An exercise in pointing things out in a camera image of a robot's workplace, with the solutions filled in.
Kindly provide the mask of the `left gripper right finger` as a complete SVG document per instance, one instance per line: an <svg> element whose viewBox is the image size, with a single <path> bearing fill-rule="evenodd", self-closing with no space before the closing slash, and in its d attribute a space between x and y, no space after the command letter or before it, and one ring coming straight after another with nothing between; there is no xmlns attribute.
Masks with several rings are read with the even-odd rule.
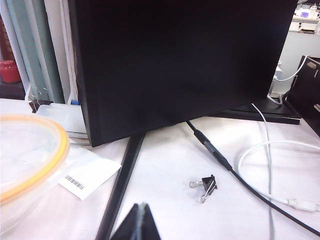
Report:
<svg viewBox="0 0 320 240"><path fill-rule="evenodd" d="M136 215L136 239L159 240L160 235L154 221L151 209L145 202L141 203Z"/></svg>

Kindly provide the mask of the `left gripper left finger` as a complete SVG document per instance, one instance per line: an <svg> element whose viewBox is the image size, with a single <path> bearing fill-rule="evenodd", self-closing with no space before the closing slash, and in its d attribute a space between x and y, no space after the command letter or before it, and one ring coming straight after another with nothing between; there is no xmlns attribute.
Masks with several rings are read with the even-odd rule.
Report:
<svg viewBox="0 0 320 240"><path fill-rule="evenodd" d="M143 205L135 203L111 240L142 240Z"/></svg>

